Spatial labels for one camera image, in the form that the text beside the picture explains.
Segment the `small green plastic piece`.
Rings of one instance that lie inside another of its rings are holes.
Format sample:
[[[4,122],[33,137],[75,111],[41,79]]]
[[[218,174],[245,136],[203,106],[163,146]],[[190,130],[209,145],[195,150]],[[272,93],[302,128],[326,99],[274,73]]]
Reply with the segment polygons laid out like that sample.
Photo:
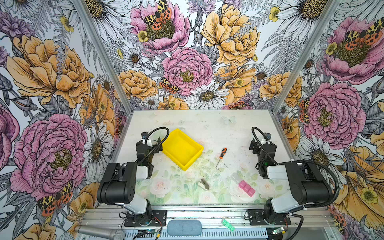
[[[235,231],[235,227],[232,225],[232,224],[230,224],[227,220],[225,220],[225,219],[222,219],[222,225],[224,226],[224,227],[226,227],[229,231],[231,231],[231,232],[234,232]]]

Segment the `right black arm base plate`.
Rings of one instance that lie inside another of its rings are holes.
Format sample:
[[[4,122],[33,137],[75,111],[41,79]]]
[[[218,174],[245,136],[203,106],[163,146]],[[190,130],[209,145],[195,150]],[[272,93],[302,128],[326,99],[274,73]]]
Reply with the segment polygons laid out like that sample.
[[[247,211],[251,226],[289,226],[292,224],[287,214],[266,213],[261,209]]]

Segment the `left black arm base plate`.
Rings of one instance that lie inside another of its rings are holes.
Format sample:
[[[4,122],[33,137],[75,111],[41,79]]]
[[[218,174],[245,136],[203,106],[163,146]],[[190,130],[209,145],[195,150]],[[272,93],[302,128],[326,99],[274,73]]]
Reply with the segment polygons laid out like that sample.
[[[127,214],[124,227],[165,227],[167,213],[166,210],[152,210],[151,214],[149,212],[141,215]]]

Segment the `small green circuit board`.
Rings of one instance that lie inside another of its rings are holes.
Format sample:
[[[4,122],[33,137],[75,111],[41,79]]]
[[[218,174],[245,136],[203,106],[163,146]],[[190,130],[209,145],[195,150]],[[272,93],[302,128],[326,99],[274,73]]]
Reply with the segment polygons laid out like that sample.
[[[284,227],[280,227],[280,228],[274,229],[272,231],[272,234],[273,235],[279,235],[279,234],[284,234],[285,232],[286,232],[285,228]]]

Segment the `orange black handled screwdriver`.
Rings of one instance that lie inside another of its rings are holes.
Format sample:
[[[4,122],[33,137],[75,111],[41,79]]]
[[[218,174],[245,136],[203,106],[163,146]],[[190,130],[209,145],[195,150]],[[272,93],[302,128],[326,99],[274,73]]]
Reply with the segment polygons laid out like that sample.
[[[221,151],[221,154],[219,156],[219,161],[216,165],[216,169],[218,168],[218,165],[221,163],[221,161],[223,160],[223,157],[224,155],[227,153],[227,148],[223,148],[222,151]]]

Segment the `yellow plastic bin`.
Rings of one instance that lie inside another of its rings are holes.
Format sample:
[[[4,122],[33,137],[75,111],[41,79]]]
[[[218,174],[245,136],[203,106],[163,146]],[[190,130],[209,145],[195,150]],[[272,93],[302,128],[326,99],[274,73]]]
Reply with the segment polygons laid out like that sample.
[[[162,145],[163,153],[183,171],[187,171],[204,150],[180,129],[173,130]]]

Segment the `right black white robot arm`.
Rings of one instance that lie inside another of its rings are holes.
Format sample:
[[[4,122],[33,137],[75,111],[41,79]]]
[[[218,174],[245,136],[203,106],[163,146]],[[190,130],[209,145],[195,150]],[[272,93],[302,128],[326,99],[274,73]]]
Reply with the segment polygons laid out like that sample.
[[[277,198],[266,201],[262,210],[255,211],[251,217],[255,221],[263,220],[267,225],[283,224],[290,221],[290,214],[307,209],[322,208],[330,205],[338,197],[340,185],[332,190],[321,170],[331,170],[310,160],[277,163],[274,159],[277,146],[266,134],[262,140],[254,137],[250,150],[258,156],[256,170],[265,180],[286,180],[289,190]]]

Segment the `small grey metal clip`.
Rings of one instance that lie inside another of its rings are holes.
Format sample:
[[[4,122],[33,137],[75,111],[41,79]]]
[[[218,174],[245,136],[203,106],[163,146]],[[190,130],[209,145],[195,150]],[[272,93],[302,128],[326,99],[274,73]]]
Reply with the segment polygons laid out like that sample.
[[[204,179],[201,179],[199,182],[198,182],[198,185],[203,189],[203,190],[209,190],[210,189],[210,185],[208,184],[208,182]]]

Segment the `grey oval pad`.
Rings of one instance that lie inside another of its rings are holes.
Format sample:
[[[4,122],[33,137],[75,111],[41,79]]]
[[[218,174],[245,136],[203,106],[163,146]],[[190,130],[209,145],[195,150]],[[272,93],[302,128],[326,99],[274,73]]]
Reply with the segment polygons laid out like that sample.
[[[170,236],[195,237],[202,233],[202,229],[198,220],[171,220],[168,222],[167,233]]]

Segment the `aluminium front rail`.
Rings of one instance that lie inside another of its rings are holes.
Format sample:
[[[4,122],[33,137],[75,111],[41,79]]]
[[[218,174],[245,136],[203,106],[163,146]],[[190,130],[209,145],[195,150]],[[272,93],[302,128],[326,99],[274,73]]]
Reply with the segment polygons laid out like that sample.
[[[222,229],[222,219],[227,220],[235,228],[272,228],[275,226],[251,226],[247,211],[261,209],[261,205],[201,205],[201,206],[154,206],[153,210],[166,210],[167,223],[171,220],[198,220],[205,229]],[[123,214],[126,210],[117,206],[100,205],[95,209],[87,210],[81,226],[100,227],[107,229],[125,229]],[[334,222],[326,208],[314,208],[296,212],[304,217],[304,228],[333,227]],[[300,218],[289,215],[292,224],[296,227]]]

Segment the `pink clear plastic block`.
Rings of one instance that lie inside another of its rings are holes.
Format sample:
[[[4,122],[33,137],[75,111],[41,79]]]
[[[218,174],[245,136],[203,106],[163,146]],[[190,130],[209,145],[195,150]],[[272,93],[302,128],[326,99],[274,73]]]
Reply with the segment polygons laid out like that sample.
[[[235,184],[242,189],[248,196],[253,197],[256,190],[252,188],[245,180],[239,177],[237,174],[231,175],[232,180]]]

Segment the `grey metal cylinder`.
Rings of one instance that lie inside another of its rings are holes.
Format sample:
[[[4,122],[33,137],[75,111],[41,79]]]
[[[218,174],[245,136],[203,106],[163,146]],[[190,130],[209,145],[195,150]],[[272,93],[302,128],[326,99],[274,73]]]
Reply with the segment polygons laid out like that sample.
[[[126,236],[126,233],[123,230],[96,228],[90,226],[77,226],[75,227],[75,232],[108,240],[124,240]]]

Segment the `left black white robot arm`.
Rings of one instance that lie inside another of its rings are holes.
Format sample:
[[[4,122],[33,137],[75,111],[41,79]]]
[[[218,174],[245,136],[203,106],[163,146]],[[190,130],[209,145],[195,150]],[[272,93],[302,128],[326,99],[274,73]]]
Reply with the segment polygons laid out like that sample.
[[[163,150],[164,140],[150,140],[148,132],[136,143],[136,161],[107,165],[97,191],[97,201],[108,206],[119,206],[127,211],[126,224],[148,226],[155,218],[149,200],[136,193],[138,180],[149,180],[153,175],[154,154]]]

